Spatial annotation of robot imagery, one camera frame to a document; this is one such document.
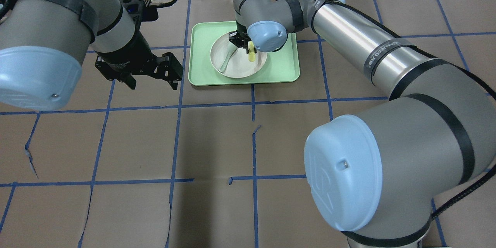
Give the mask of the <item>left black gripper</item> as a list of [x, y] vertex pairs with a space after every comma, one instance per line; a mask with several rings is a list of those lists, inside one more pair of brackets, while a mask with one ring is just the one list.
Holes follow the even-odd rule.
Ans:
[[131, 90], [135, 90], [137, 84], [134, 75], [164, 80], [173, 90], [177, 90], [184, 73], [183, 66], [173, 53], [156, 56], [140, 33], [135, 33], [130, 42], [119, 50], [97, 54], [99, 59], [95, 67], [99, 72], [110, 81], [125, 83]]

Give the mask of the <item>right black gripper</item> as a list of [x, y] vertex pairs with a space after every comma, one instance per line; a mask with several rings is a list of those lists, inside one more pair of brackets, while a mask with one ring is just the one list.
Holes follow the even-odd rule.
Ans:
[[250, 54], [253, 52], [253, 49], [248, 46], [248, 42], [250, 41], [250, 38], [247, 33], [244, 33], [242, 31], [230, 31], [228, 33], [228, 40], [229, 43], [237, 48], [243, 48], [246, 50], [247, 54]]

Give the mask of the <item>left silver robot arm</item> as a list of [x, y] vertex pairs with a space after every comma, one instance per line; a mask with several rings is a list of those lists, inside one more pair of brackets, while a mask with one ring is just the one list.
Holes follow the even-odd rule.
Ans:
[[59, 110], [82, 75], [88, 48], [98, 71], [135, 89], [135, 75], [176, 90], [184, 68], [158, 57], [140, 32], [144, 0], [6, 0], [1, 9], [0, 99], [29, 110]]

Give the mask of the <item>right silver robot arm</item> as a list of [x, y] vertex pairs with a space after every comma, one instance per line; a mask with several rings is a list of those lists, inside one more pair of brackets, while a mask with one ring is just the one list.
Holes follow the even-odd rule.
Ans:
[[434, 218], [484, 184], [495, 160], [494, 91], [345, 0], [233, 0], [229, 40], [280, 50], [311, 29], [383, 92], [310, 132], [312, 198], [349, 248], [421, 248]]

